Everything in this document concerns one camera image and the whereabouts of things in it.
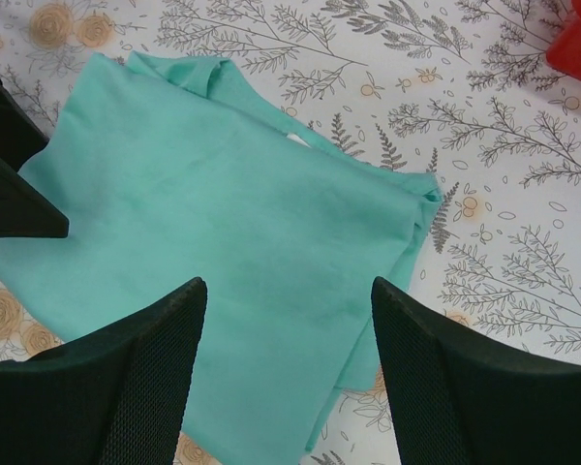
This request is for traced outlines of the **mint green t shirt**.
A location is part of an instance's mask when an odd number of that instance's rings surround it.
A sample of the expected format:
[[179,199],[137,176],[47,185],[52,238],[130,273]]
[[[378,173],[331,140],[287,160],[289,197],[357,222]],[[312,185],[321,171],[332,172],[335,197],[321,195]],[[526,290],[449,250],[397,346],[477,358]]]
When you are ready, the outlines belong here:
[[435,177],[343,153],[215,56],[94,54],[23,178],[64,239],[0,238],[0,281],[60,339],[198,276],[208,288],[183,432],[225,464],[295,464],[379,356],[370,293],[407,287]]

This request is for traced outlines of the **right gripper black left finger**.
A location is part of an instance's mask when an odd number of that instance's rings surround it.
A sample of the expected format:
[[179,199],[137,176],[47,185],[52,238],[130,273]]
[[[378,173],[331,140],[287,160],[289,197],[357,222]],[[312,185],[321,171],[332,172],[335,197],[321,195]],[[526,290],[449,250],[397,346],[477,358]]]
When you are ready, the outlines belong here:
[[0,464],[170,464],[207,303],[197,277],[26,361],[0,362]]

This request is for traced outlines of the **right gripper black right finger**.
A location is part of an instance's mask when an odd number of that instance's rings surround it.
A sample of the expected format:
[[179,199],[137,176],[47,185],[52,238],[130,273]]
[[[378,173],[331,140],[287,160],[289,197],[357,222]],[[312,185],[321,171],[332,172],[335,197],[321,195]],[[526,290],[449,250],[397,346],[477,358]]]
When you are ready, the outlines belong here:
[[372,313],[404,464],[581,464],[581,365],[532,355],[375,279]]

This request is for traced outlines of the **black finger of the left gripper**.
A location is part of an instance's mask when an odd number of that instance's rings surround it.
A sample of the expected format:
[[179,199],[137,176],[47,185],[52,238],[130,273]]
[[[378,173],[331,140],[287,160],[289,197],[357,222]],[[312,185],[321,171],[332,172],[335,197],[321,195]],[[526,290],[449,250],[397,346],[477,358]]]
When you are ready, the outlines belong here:
[[65,238],[69,219],[0,158],[0,238]]
[[19,170],[48,142],[49,138],[17,104],[0,78],[0,158]]

